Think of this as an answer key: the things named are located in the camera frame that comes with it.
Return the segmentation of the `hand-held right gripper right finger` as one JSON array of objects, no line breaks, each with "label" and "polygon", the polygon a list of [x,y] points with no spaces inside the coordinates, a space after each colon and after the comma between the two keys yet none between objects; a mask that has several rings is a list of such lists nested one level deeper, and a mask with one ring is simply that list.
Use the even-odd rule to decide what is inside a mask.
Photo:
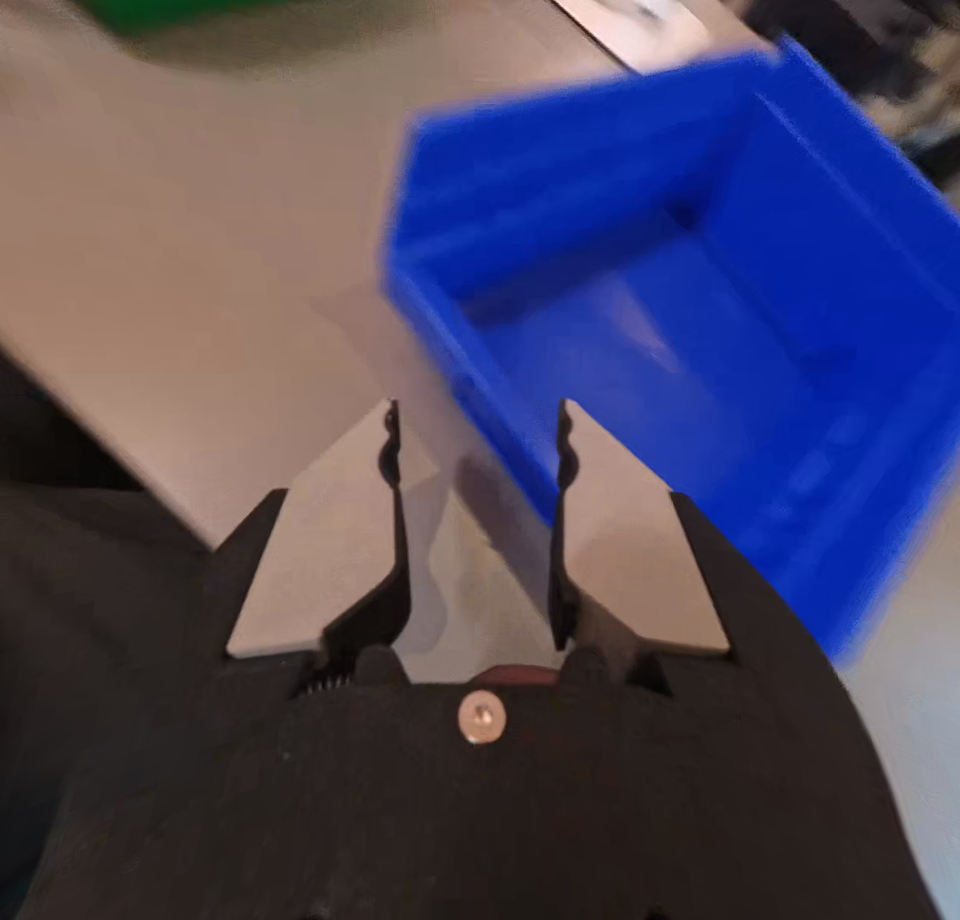
[{"label": "hand-held right gripper right finger", "polygon": [[554,645],[728,653],[674,491],[572,399],[557,421],[547,613]]}]

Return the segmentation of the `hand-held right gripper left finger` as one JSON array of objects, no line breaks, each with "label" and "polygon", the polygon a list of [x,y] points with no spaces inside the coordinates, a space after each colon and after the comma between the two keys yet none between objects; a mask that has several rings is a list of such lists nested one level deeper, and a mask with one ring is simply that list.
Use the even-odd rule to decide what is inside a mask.
[{"label": "hand-held right gripper left finger", "polygon": [[411,611],[399,404],[380,400],[286,491],[226,643],[233,658],[391,644]]}]

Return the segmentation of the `blue plastic bin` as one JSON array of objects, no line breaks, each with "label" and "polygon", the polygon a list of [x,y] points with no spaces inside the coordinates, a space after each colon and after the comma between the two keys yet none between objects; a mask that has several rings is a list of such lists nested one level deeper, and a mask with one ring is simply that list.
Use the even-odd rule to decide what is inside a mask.
[{"label": "blue plastic bin", "polygon": [[855,645],[958,445],[958,217],[792,40],[412,121],[387,296],[546,520],[562,399]]}]

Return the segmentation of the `grey desk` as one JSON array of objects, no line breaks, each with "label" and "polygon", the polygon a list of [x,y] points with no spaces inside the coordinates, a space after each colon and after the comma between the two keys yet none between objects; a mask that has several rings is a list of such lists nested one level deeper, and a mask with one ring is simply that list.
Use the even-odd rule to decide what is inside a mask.
[{"label": "grey desk", "polygon": [[[294,86],[2,12],[2,352],[209,551],[18,918],[943,917],[836,659],[688,494],[729,652],[556,649],[554,516],[384,287],[413,120],[687,64],[547,0],[321,0]],[[231,657],[286,491],[385,398],[403,632]]]}]

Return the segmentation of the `wooden document stand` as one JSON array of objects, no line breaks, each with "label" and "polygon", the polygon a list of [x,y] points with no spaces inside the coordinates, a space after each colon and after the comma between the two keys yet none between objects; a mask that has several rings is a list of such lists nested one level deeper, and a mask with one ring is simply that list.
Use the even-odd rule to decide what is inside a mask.
[{"label": "wooden document stand", "polygon": [[771,48],[720,0],[547,1],[616,62],[637,73]]}]

